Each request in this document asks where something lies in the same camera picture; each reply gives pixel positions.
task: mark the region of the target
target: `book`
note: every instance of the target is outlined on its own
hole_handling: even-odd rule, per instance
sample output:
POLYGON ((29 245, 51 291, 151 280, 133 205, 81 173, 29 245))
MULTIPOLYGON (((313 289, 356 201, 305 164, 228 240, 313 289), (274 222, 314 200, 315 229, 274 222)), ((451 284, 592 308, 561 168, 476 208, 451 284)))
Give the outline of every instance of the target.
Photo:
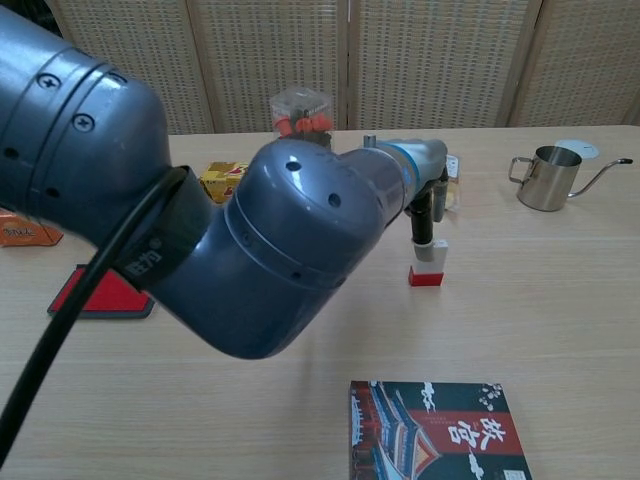
POLYGON ((502 385, 353 381, 352 480, 533 480, 502 385))

